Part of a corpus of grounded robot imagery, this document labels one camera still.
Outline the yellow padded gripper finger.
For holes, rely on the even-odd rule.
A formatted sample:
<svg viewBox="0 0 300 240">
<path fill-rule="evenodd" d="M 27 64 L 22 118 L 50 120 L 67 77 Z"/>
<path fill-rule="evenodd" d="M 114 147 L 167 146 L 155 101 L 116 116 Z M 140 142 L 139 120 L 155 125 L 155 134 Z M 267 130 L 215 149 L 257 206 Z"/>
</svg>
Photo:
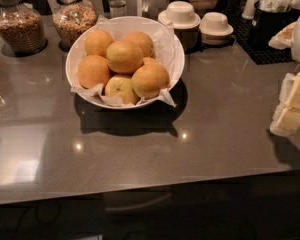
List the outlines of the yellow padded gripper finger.
<svg viewBox="0 0 300 240">
<path fill-rule="evenodd" d="M 300 110 L 300 72 L 287 73 L 281 86 L 279 100 L 287 107 Z"/>
<path fill-rule="evenodd" d="M 272 117 L 270 132 L 277 136 L 288 137 L 300 128 L 300 110 L 280 103 Z"/>
</svg>

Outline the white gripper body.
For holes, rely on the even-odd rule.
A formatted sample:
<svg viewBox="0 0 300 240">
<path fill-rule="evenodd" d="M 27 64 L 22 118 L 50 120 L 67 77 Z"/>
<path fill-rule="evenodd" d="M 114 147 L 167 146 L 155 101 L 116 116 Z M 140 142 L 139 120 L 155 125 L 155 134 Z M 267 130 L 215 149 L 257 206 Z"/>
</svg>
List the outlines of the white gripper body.
<svg viewBox="0 0 300 240">
<path fill-rule="evenodd" d="M 279 31 L 275 36 L 273 36 L 268 45 L 271 48 L 283 50 L 286 48 L 292 47 L 292 34 L 294 28 L 296 26 L 296 22 L 292 22 L 286 27 L 284 27 L 281 31 Z"/>
</svg>

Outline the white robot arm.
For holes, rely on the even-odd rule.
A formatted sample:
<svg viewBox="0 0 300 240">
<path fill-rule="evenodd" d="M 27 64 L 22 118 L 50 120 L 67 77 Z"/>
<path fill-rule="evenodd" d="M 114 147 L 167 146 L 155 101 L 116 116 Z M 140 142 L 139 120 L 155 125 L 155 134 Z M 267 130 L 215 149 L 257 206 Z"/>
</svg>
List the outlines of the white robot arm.
<svg viewBox="0 0 300 240">
<path fill-rule="evenodd" d="M 294 61 L 300 63 L 300 16 L 296 22 L 284 27 L 271 38 L 269 46 L 290 48 Z M 279 104 L 272 117 L 270 131 L 287 137 L 300 128 L 300 72 L 287 73 L 280 89 Z"/>
</svg>

